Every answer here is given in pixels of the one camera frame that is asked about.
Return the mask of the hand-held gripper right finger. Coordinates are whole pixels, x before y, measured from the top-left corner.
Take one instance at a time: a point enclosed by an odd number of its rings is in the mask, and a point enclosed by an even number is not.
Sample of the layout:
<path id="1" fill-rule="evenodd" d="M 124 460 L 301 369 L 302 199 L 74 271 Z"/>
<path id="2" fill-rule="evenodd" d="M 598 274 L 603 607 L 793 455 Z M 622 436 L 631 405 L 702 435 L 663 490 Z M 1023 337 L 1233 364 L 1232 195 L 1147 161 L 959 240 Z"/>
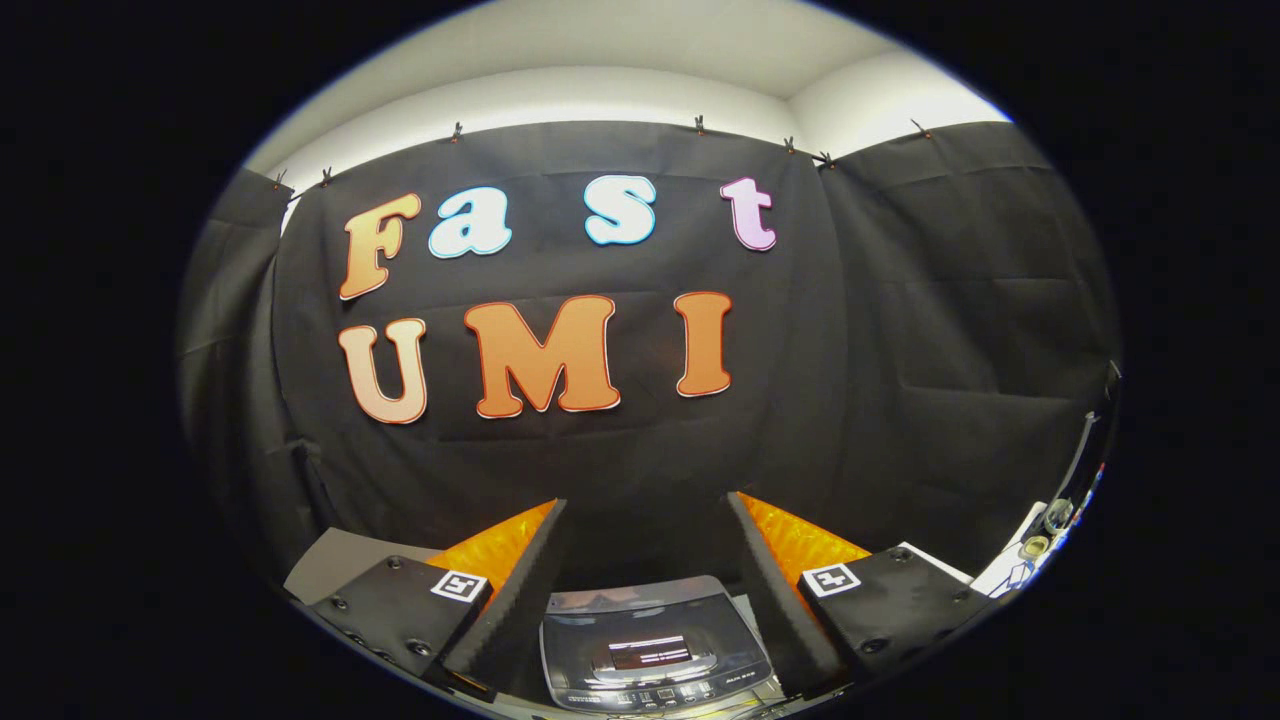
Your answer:
<path id="1" fill-rule="evenodd" d="M 726 501 L 742 533 L 748 597 L 788 694 L 884 682 L 1001 606 L 920 550 L 870 553 L 745 493 Z"/>

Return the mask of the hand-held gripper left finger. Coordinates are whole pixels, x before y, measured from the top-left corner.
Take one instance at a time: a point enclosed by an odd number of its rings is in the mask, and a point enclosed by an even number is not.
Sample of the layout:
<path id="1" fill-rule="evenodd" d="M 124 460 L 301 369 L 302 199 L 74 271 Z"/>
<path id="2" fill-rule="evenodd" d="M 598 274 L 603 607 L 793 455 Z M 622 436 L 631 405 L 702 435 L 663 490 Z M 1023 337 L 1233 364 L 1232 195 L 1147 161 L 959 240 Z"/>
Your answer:
<path id="1" fill-rule="evenodd" d="M 509 693 L 536 643 L 566 506 L 540 503 L 428 561 L 387 555 L 310 612 L 403 676 L 470 697 Z"/>

